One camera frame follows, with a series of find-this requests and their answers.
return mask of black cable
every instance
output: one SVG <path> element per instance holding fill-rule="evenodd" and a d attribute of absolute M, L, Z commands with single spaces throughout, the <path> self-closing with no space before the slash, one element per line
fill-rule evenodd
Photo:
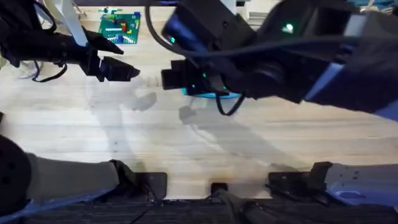
<path fill-rule="evenodd" d="M 37 80 L 37 78 L 38 78 L 39 75 L 40 75 L 40 68 L 39 68 L 39 65 L 37 64 L 36 61 L 35 61 L 35 65 L 36 65 L 36 68 L 37 68 L 38 72 L 37 72 L 36 76 L 32 78 L 32 80 L 33 80 L 34 82 L 39 82 L 39 83 L 45 83 L 45 82 L 49 82 L 49 81 L 54 80 L 54 79 L 58 79 L 58 78 L 60 78 L 63 74 L 65 74 L 65 72 L 68 70 L 68 65 L 67 65 L 66 63 L 58 63 L 58 64 L 56 64 L 56 65 L 58 65 L 59 67 L 63 66 L 63 68 L 62 68 L 62 70 L 61 70 L 60 72 L 58 72 L 58 73 L 57 73 L 56 75 L 54 75 L 54 76 L 51 76 L 51 77 L 48 77 L 48 78 L 44 78 L 43 80 Z"/>
<path fill-rule="evenodd" d="M 55 23 L 55 18 L 51 15 L 51 12 L 40 2 L 33 1 L 33 3 L 39 7 L 46 15 L 51 19 L 52 25 L 50 28 L 46 29 L 49 33 L 54 33 L 57 30 L 57 24 Z"/>
<path fill-rule="evenodd" d="M 196 52 L 190 50 L 180 49 L 176 46 L 170 45 L 166 41 L 164 41 L 157 33 L 152 24 L 152 20 L 150 17 L 150 7 L 154 0 L 147 0 L 145 5 L 145 19 L 147 22 L 147 26 L 149 29 L 150 34 L 153 36 L 155 41 L 166 48 L 167 50 L 183 55 L 185 57 L 232 57 L 237 55 L 243 54 L 252 54 L 256 52 L 263 52 L 266 50 L 274 50 L 278 48 L 284 47 L 295 47 L 299 45 L 306 45 L 306 44 L 338 44 L 338 43 L 358 43 L 358 37 L 347 37 L 341 35 L 331 35 L 331 36 L 323 36 L 323 37 L 308 37 L 308 38 L 300 38 L 300 39 L 289 39 L 289 40 L 280 40 L 278 42 L 267 42 L 258 45 L 251 45 L 247 47 L 243 47 L 240 49 L 234 50 L 222 50 L 217 52 Z"/>
<path fill-rule="evenodd" d="M 231 110 L 228 113 L 225 113 L 224 109 L 223 109 L 223 105 L 221 104 L 221 98 L 220 95 L 216 93 L 216 103 L 217 103 L 217 108 L 218 111 L 220 112 L 220 114 L 224 115 L 224 116 L 231 116 L 232 114 L 234 114 L 239 107 L 242 105 L 244 99 L 245 99 L 245 95 L 242 94 L 239 99 L 237 100 L 237 102 L 235 103 L 235 105 L 231 108 Z"/>
<path fill-rule="evenodd" d="M 162 205 L 162 201 L 159 200 L 156 197 L 155 192 L 152 190 L 152 188 L 147 185 L 147 184 L 143 184 L 142 189 L 147 193 L 147 194 L 151 194 L 152 197 L 154 198 L 155 204 L 147 209 L 145 209 L 141 214 L 139 214 L 135 219 L 133 219 L 133 221 L 130 222 L 130 224 L 134 224 L 135 222 L 138 222 L 138 220 L 140 220 L 142 217 L 144 217 L 144 215 L 146 215 L 148 212 L 150 212 L 151 210 L 155 209 L 155 208 L 159 208 Z"/>

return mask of wooden table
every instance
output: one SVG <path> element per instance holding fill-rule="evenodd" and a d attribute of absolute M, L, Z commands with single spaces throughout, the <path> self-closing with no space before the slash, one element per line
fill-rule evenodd
<path fill-rule="evenodd" d="M 97 30 L 98 8 L 84 10 L 83 25 Z M 133 11 L 143 8 L 123 9 Z M 171 11 L 153 9 L 158 30 Z M 263 185 L 270 171 L 309 170 L 320 161 L 398 161 L 393 121 L 278 98 L 247 100 L 236 116 L 224 117 L 214 100 L 162 90 L 160 70 L 180 57 L 152 40 L 145 21 L 138 44 L 122 48 L 125 55 L 114 57 L 141 69 L 131 83 L 99 83 L 74 65 L 49 83 L 19 80 L 10 66 L 1 70 L 1 133 L 42 157 L 120 159 L 134 171 L 167 172 L 168 198 L 205 197 L 212 182 L 228 182 L 242 197 L 268 197 Z M 45 64 L 42 76 L 58 70 Z"/>

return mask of blue object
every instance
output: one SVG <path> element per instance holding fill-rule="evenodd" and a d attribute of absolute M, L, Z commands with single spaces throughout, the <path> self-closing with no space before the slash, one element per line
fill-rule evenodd
<path fill-rule="evenodd" d="M 187 89 L 182 88 L 181 89 L 182 94 L 187 95 Z M 216 98 L 216 95 L 214 93 L 205 93 L 205 94 L 199 94 L 195 95 L 196 97 L 203 97 L 203 98 Z M 229 95 L 221 96 L 221 99 L 232 99 L 232 98 L 237 98 L 240 97 L 240 94 L 237 93 L 230 93 Z"/>
<path fill-rule="evenodd" d="M 123 44 L 123 35 L 118 35 L 116 37 L 116 43 L 117 44 Z"/>

